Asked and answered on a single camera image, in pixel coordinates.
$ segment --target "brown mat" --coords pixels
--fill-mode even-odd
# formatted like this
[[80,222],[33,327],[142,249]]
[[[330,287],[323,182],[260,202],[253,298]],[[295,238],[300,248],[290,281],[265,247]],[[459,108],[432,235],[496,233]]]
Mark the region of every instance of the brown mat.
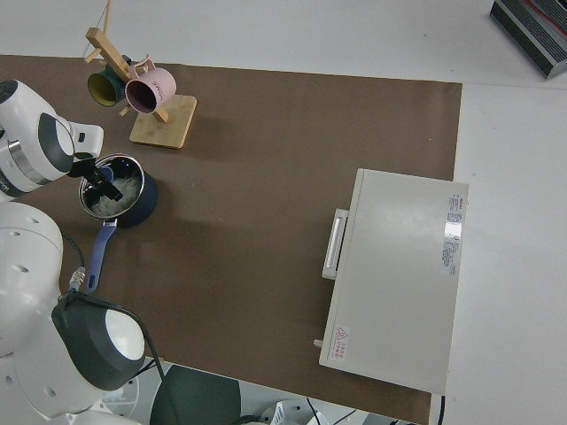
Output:
[[[154,214],[111,240],[97,295],[137,312],[160,354],[189,367],[426,423],[430,395],[319,366],[332,282],[321,277],[335,208],[359,167],[451,180],[461,85],[165,66],[196,120],[180,151],[128,140],[135,114],[89,96],[78,58],[0,57],[0,81],[105,130],[159,185]],[[61,179],[22,199],[87,258],[100,228]],[[66,247],[61,288],[76,265]]]

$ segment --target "saucepan handle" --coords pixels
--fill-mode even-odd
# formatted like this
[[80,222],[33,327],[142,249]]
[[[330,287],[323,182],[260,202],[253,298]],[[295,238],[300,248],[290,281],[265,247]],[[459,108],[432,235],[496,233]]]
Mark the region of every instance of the saucepan handle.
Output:
[[103,267],[103,259],[105,258],[106,244],[113,237],[116,231],[117,219],[105,220],[103,227],[100,229],[95,239],[92,255],[90,256],[89,271],[87,273],[87,292],[94,292],[98,286],[100,271]]

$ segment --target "wooden base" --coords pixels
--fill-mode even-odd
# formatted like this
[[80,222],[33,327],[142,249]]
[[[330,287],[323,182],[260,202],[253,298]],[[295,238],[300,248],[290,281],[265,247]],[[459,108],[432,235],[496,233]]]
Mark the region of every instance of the wooden base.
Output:
[[167,123],[158,122],[150,113],[138,113],[130,140],[164,148],[180,149],[185,143],[197,99],[193,96],[175,95],[164,104],[169,112]]

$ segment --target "warning label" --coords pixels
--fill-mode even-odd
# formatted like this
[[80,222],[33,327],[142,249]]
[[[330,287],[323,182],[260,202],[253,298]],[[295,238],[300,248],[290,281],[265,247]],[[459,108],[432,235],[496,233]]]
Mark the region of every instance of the warning label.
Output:
[[348,335],[350,329],[346,326],[335,326],[333,334],[333,344],[330,347],[330,358],[333,360],[344,361],[346,357],[346,347],[348,346]]
[[448,199],[445,241],[441,252],[441,273],[448,276],[455,276],[457,273],[455,257],[461,246],[463,202],[459,194],[453,194]]

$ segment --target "wooden mug stand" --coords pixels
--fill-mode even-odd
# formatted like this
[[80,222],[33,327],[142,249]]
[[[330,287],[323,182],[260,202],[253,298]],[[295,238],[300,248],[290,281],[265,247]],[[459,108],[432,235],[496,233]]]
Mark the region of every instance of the wooden mug stand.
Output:
[[[95,50],[85,58],[85,61],[90,62],[96,56],[101,55],[105,59],[106,64],[124,82],[128,82],[130,80],[128,63],[108,40],[105,31],[92,27],[87,31],[86,37],[95,47]],[[129,107],[124,108],[120,115],[125,115]],[[195,97],[174,95],[164,106],[156,109],[155,112],[138,113],[130,133],[130,140],[134,143],[180,149],[185,143],[189,125],[196,108],[197,99]]]

